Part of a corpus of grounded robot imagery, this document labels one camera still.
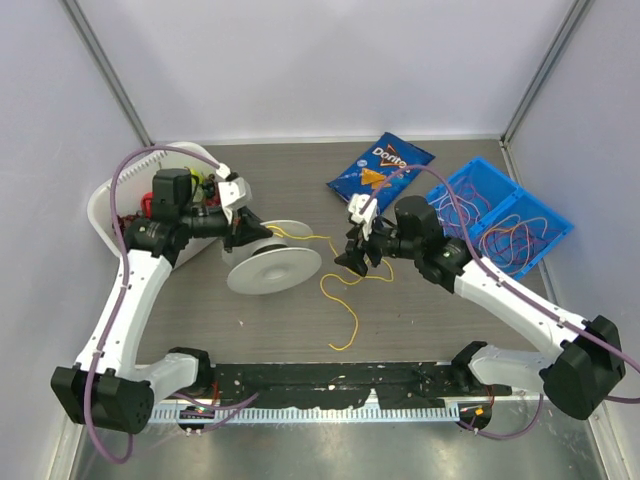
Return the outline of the translucent white spool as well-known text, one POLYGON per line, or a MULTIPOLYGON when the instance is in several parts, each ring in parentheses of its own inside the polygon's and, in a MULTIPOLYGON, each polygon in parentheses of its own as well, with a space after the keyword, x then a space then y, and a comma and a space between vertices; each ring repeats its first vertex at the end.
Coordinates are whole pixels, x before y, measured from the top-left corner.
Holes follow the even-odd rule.
POLYGON ((295 220, 273 220, 263 226, 281 228, 268 239, 231 252, 222 251, 231 268, 228 287, 243 295, 266 295, 293 288, 313 277, 322 265, 321 255, 310 247, 313 230, 295 220))

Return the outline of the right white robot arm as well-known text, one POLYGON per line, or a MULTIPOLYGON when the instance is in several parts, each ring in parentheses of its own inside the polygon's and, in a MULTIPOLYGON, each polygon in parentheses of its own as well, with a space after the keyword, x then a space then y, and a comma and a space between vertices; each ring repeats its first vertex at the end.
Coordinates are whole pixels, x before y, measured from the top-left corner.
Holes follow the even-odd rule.
POLYGON ((533 293, 460 238, 448 237, 433 207, 420 196, 395 205, 395 219, 379 215, 377 201, 355 194, 352 225, 335 262, 366 276, 386 258, 410 260, 428 282, 493 314, 534 351, 473 342, 455 358, 451 380, 465 395, 485 385, 544 394, 566 415, 586 420, 625 376, 617 326, 599 315, 587 320, 533 293))

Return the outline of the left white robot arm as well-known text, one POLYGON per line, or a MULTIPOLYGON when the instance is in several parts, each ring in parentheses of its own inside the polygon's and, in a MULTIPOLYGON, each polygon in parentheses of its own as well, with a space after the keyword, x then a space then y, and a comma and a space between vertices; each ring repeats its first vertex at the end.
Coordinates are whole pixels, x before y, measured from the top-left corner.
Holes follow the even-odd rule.
POLYGON ((193 200, 185 168, 163 169, 152 181, 150 214, 121 232, 124 252, 103 313, 71 367, 57 367, 51 387, 76 424, 128 434, 143 430, 154 405, 175 393, 205 397, 214 381, 209 354, 176 347, 147 367, 136 366, 155 300, 193 238, 220 238, 226 251, 271 237, 248 209, 249 184, 231 173, 219 181, 217 206, 193 200))

